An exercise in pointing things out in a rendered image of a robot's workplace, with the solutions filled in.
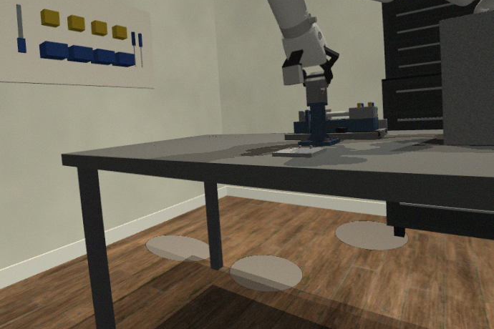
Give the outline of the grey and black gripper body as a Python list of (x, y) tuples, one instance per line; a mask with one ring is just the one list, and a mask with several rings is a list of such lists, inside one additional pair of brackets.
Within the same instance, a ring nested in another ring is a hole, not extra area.
[(282, 35), (282, 43), (286, 58), (289, 57), (293, 51), (303, 49), (303, 55), (299, 63), (302, 63), (304, 67), (312, 67), (326, 63), (325, 47), (328, 48), (325, 38), (317, 26), (316, 23), (312, 24), (310, 30), (305, 34), (293, 39), (286, 39)]

